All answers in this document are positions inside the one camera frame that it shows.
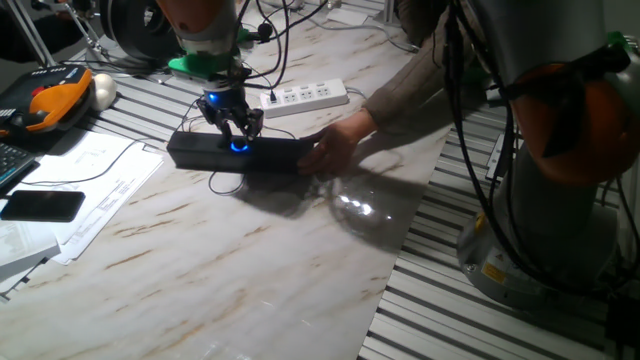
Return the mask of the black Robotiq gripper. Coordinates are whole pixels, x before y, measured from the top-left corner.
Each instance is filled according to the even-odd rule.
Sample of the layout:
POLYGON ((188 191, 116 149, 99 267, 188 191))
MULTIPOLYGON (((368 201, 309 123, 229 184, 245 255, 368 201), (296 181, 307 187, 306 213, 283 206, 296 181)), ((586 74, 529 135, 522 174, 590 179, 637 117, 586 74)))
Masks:
POLYGON ((228 120, 242 124, 241 131, 248 141, 253 141, 263 128, 264 111, 248 109, 245 95, 243 87, 205 90, 204 99, 196 101, 205 120, 221 132, 224 146, 229 146, 232 139, 228 120))

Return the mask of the person left hand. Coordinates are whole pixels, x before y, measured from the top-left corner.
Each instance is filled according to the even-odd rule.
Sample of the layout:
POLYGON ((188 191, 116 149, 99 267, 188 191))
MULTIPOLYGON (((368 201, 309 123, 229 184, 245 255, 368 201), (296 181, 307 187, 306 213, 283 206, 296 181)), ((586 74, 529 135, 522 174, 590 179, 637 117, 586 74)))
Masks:
POLYGON ((335 175, 342 172, 348 167, 359 142, 377 129, 370 113, 362 108, 348 118, 304 137, 315 146, 298 161, 299 173, 335 175))

